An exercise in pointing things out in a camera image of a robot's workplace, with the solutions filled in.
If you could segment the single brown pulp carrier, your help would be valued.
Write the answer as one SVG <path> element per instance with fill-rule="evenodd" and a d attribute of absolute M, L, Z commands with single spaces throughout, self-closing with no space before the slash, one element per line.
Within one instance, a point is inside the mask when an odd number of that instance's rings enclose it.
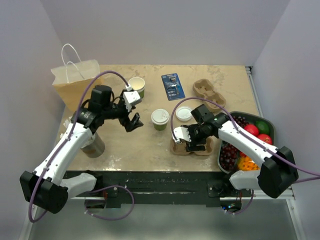
<path fill-rule="evenodd" d="M 182 143 L 175 143 L 175 141 L 173 139 L 170 140 L 170 151 L 177 156 L 187 156 L 190 154 L 194 154 L 197 156 L 209 156 L 214 152 L 214 143 L 215 141 L 213 140 L 212 137 L 208 137 L 206 139 L 206 143 L 204 145 L 205 150 L 204 151 L 191 151 L 191 152 L 187 152 L 186 150 L 186 143 L 182 142 Z"/>

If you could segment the green paper cup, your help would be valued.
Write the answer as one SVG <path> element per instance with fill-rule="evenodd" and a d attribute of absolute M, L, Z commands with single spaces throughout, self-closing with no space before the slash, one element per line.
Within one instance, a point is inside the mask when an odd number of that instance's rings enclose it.
<path fill-rule="evenodd" d="M 151 121 L 157 131 L 164 131 L 170 120 L 170 114 L 162 108 L 156 109 L 151 114 Z"/>

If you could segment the white plastic cup lid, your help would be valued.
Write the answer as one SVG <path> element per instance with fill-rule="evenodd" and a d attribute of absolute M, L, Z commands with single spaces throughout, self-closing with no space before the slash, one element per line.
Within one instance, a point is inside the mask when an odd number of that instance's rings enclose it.
<path fill-rule="evenodd" d="M 169 120 L 170 114 L 165 109 L 156 109 L 151 114 L 151 121 L 156 125 L 165 125 Z"/>

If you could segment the brown paper bag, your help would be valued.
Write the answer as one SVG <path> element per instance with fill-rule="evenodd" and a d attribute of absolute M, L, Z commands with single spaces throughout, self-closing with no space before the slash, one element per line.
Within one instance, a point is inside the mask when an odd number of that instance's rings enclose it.
<path fill-rule="evenodd" d="M 90 97 L 90 90 L 84 93 L 86 87 L 91 80 L 100 74 L 100 65 L 97 60 L 90 59 L 82 61 L 77 54 L 77 62 L 66 61 L 64 58 L 64 48 L 75 48 L 66 43 L 61 49 L 62 66 L 52 68 L 51 73 L 54 75 L 54 81 L 52 86 L 64 102 L 67 109 L 71 112 L 75 112 L 78 108 L 79 102 L 83 102 Z"/>

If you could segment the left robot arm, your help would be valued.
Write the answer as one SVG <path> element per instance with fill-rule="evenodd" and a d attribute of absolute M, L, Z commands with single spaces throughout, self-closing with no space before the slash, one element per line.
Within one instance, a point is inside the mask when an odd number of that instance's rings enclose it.
<path fill-rule="evenodd" d="M 81 101 L 66 132 L 48 157 L 34 171 L 24 171 L 20 184 L 29 206 L 38 206 L 56 214 L 62 210 L 68 199 L 82 193 L 99 196 L 104 190 L 101 177 L 85 171 L 76 177 L 64 179 L 64 175 L 78 151 L 94 137 L 106 120 L 118 120 L 127 132 L 143 126 L 140 115 L 129 114 L 142 99 L 131 87 L 123 90 L 118 102 L 112 101 L 112 89 L 96 85 L 90 98 Z"/>

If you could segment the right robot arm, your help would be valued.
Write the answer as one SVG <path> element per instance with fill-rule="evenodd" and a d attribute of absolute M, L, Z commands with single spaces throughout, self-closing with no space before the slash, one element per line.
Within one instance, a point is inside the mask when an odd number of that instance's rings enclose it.
<path fill-rule="evenodd" d="M 230 114 L 214 115 L 203 104 L 191 113 L 197 123 L 182 126 L 183 140 L 196 147 L 214 136 L 236 147 L 259 168 L 230 174 L 222 185 L 227 196 L 233 197 L 242 189 L 251 189 L 261 190 L 276 199 L 298 180 L 294 156 L 289 148 L 279 148 L 258 139 L 240 127 Z"/>

